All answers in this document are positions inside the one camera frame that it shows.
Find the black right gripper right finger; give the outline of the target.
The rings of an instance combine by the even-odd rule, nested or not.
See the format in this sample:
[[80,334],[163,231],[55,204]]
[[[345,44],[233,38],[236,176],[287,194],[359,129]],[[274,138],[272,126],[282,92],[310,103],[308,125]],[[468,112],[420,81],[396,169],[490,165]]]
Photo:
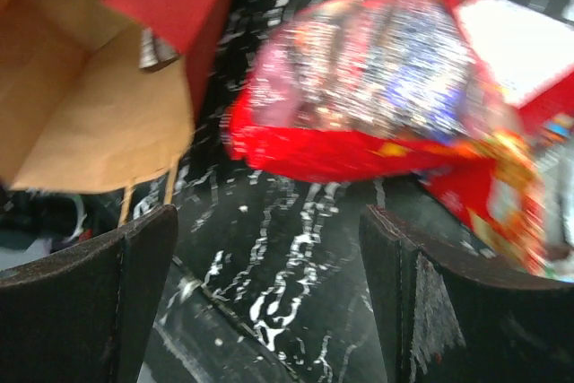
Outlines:
[[359,236],[389,381],[572,381],[570,283],[472,255],[374,205]]

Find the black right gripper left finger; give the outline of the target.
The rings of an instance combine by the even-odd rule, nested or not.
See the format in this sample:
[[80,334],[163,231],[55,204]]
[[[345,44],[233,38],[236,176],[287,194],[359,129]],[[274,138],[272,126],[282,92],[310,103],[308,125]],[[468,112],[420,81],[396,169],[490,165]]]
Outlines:
[[3,382],[135,382],[178,240],[173,205],[1,273]]

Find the red large candy bag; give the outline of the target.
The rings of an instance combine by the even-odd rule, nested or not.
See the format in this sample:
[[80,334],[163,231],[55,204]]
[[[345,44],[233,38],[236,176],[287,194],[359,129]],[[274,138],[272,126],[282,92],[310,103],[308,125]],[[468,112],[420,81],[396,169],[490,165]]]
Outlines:
[[573,278],[573,28],[508,0],[326,0],[274,30],[230,155],[308,182],[413,173],[495,253]]

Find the red brown paper bag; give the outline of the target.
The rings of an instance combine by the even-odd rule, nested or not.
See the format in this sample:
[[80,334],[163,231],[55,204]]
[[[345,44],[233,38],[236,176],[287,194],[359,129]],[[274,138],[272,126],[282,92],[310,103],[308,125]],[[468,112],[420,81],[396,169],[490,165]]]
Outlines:
[[[127,195],[173,184],[230,2],[1,0],[2,184]],[[145,28],[178,60],[142,71]]]

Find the purple brown candy packet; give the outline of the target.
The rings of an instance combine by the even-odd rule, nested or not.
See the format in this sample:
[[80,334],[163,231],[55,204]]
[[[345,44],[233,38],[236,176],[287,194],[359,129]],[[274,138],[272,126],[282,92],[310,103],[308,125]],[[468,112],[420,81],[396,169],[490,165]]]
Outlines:
[[157,72],[177,61],[179,53],[150,28],[141,32],[139,68],[146,73]]

